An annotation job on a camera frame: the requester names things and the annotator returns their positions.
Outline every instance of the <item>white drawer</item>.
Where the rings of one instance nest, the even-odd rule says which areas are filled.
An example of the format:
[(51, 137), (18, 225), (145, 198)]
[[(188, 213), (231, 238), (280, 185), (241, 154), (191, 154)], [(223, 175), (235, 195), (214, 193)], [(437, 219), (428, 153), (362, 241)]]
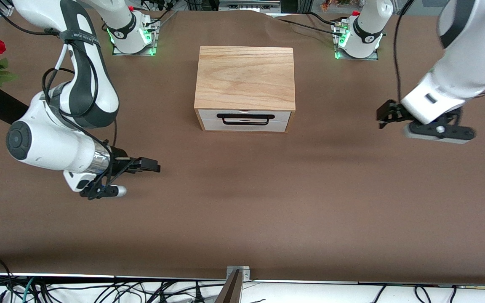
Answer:
[(235, 130), (241, 132), (285, 132), (287, 121), (269, 121), (267, 125), (226, 125), (220, 120), (202, 120), (205, 130)]
[(249, 114), (249, 115), (274, 115), (272, 121), (289, 121), (291, 112), (274, 112), (274, 111), (237, 111), (237, 110), (225, 110), (225, 109), (198, 109), (198, 113), (202, 120), (222, 120), (217, 117), (218, 114)]

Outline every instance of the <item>brown table surface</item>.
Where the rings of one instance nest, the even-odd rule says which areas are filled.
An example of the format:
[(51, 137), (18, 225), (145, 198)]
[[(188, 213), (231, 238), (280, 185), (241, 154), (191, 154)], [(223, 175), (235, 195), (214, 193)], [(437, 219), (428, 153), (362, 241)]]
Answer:
[[(4, 90), (29, 103), (61, 42), (5, 21), (0, 39), (20, 76)], [(478, 132), (465, 145), (405, 138), (404, 123), (379, 130), (375, 110), (396, 97), (392, 35), (379, 61), (335, 60), (331, 37), (312, 29), (249, 11), (178, 12), (155, 57), (113, 57), (100, 41), (120, 97), (117, 146), (162, 173), (124, 175), (127, 196), (88, 202), (60, 171), (12, 159), (0, 121), (0, 257), (12, 271), (223, 278), (248, 265), (252, 279), (485, 283), (485, 98), (464, 107)], [(201, 131), (201, 45), (294, 48), (290, 132)], [(405, 94), (442, 56), (435, 18), (406, 17), (398, 52)]]

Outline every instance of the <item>drawer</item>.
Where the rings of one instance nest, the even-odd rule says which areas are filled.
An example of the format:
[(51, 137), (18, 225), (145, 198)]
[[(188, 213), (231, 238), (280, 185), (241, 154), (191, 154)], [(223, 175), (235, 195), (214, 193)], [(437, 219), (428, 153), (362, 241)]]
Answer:
[(205, 130), (235, 130), (241, 132), (285, 132), (287, 121), (272, 121), (270, 120), (266, 125), (266, 119), (240, 119), (240, 123), (260, 123), (261, 125), (237, 125), (225, 124), (237, 123), (237, 119), (220, 120), (202, 120)]
[(198, 113), (202, 120), (220, 120), (222, 121), (221, 117), (218, 117), (218, 114), (235, 114), (235, 115), (274, 115), (274, 118), (270, 119), (271, 122), (273, 121), (289, 121), (289, 116), (291, 112), (274, 112), (274, 111), (237, 111), (237, 110), (224, 110), (224, 109), (198, 109)]

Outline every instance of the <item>robotic arm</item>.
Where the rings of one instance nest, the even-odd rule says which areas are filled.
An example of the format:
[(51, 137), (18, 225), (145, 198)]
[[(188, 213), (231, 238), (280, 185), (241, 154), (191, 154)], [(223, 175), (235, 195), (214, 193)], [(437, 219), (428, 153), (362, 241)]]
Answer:
[(124, 150), (100, 142), (85, 130), (110, 125), (119, 110), (85, 9), (73, 0), (15, 0), (14, 4), (30, 23), (59, 32), (64, 47), (56, 69), (68, 50), (75, 76), (51, 90), (48, 85), (33, 97), (29, 110), (8, 131), (10, 154), (29, 165), (62, 170), (70, 188), (88, 198), (126, 193), (123, 186), (102, 187), (105, 176), (160, 171), (156, 161), (130, 158)]
[(380, 128), (412, 120), (405, 128), (410, 138), (463, 144), (475, 132), (459, 125), (461, 106), (485, 90), (485, 0), (449, 0), (437, 30), (445, 55), (401, 105), (381, 106), (377, 120)]
[(151, 17), (129, 10), (125, 0), (82, 0), (102, 16), (113, 44), (123, 53), (134, 54), (152, 43)]
[(345, 37), (338, 38), (338, 47), (353, 58), (369, 57), (383, 38), (383, 29), (392, 16), (394, 6), (390, 0), (368, 0), (358, 16), (342, 20), (347, 24)]

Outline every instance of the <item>drawer handle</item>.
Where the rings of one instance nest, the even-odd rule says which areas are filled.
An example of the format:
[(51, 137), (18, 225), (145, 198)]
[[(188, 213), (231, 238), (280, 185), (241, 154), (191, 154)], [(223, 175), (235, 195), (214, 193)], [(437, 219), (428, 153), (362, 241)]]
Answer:
[[(218, 114), (218, 118), (222, 118), (222, 123), (225, 125), (256, 125), (265, 126), (271, 119), (274, 119), (274, 115), (254, 115), (254, 114)], [(242, 121), (226, 121), (227, 119), (267, 119), (264, 122), (242, 122)]]

